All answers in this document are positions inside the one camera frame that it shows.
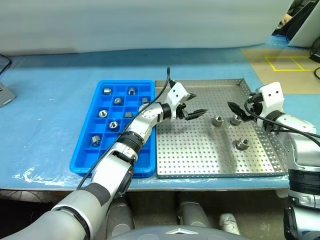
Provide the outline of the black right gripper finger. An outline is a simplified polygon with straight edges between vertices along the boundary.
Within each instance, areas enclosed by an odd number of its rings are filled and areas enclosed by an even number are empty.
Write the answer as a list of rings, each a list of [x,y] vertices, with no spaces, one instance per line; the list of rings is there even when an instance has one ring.
[[[240,119],[243,121],[243,122],[249,122],[251,120],[251,115],[247,115],[246,112],[241,109],[241,107],[236,104],[235,102],[231,102],[231,101],[228,101],[227,102],[227,105],[228,107],[230,108],[230,110],[235,114],[237,115],[238,117],[240,117]]]

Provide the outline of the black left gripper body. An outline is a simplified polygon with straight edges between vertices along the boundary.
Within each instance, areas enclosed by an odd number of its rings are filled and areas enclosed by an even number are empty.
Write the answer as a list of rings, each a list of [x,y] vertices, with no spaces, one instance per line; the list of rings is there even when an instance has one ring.
[[[176,118],[177,119],[186,119],[188,117],[188,113],[185,111],[185,108],[186,108],[186,104],[185,103],[182,103],[182,104],[179,104],[176,108]]]

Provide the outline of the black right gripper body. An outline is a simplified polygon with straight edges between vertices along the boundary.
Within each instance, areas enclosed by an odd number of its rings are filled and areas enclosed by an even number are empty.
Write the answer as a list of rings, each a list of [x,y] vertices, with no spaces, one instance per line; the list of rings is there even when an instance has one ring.
[[[251,93],[247,101],[251,105],[249,110],[256,115],[260,115],[262,112],[262,93]]]

